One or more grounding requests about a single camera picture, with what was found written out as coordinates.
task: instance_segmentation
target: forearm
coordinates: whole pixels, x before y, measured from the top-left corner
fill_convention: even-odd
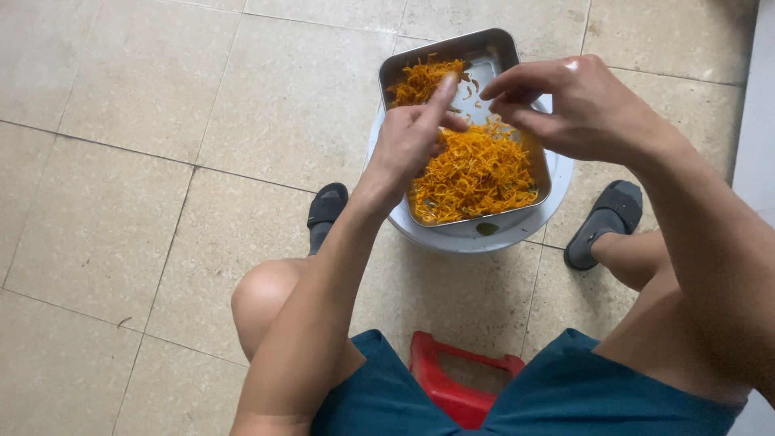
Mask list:
[[[651,199],[676,277],[720,361],[773,392],[775,231],[677,132],[632,166]]]
[[[331,389],[363,270],[384,220],[357,194],[262,340],[248,370],[238,418],[310,421]]]

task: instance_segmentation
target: teal shorts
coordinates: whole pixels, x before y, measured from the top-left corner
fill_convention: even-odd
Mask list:
[[[433,404],[378,330],[353,337],[367,358],[331,390],[312,434],[726,434],[742,410],[693,396],[592,353],[573,329],[546,346],[498,396],[480,430]]]

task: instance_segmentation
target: metal tray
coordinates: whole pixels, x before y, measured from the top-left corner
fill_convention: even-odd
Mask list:
[[[432,43],[414,50],[394,54],[382,63],[379,72],[380,89],[382,93],[382,103],[387,112],[393,104],[393,94],[387,92],[388,86],[398,83],[405,76],[402,72],[404,67],[412,67],[422,61],[428,60],[428,55],[436,54],[434,59],[438,61],[451,61],[453,59],[462,59],[470,66],[466,69],[469,77],[479,82],[479,92],[484,90],[492,79],[503,71],[519,64],[519,55],[514,37],[503,29],[486,29],[478,32],[468,33],[467,35],[456,36],[448,40]],[[468,96],[466,87],[470,87],[474,95],[466,100]],[[460,109],[459,115],[470,115],[470,121],[475,124],[484,124],[487,116],[490,115],[487,106],[489,103],[481,102],[479,95],[473,83],[462,81],[457,88],[457,95],[452,102],[452,106]],[[481,108],[474,104],[479,101]],[[518,133],[514,132],[512,139],[517,140]],[[529,206],[523,206],[516,209],[506,210],[501,213],[477,216],[467,220],[452,221],[449,223],[426,223],[421,217],[415,215],[415,201],[412,193],[414,189],[409,189],[406,200],[409,205],[409,212],[412,219],[423,227],[441,227],[453,224],[464,223],[466,221],[482,220],[494,215],[505,215],[518,210],[524,210],[536,207],[541,204],[552,189],[552,179],[549,176],[549,167],[546,164],[546,155],[543,147],[536,145],[534,149],[528,149],[528,160],[530,161],[530,174],[536,182],[538,197],[535,202]]]

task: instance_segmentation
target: hand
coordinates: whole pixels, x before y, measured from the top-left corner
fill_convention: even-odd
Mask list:
[[[354,198],[368,199],[386,216],[401,202],[412,179],[422,175],[430,158],[444,150],[444,144],[438,144],[439,126],[466,130],[465,120],[447,112],[455,98],[457,82],[456,74],[447,74],[427,104],[387,111],[374,153],[353,192]]]
[[[552,95],[552,114],[530,107],[543,93]],[[595,55],[516,65],[480,96],[494,99],[491,112],[532,132],[546,149],[583,161],[632,167],[681,137]]]

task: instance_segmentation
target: red plastic stool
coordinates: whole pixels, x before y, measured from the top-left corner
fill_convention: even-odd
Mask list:
[[[476,355],[433,340],[430,333],[416,331],[410,347],[409,371],[425,390],[436,406],[444,410],[466,430],[478,429],[497,396],[485,393],[453,381],[439,367],[439,352],[480,362],[517,375],[525,363],[517,356],[505,355],[495,359]]]

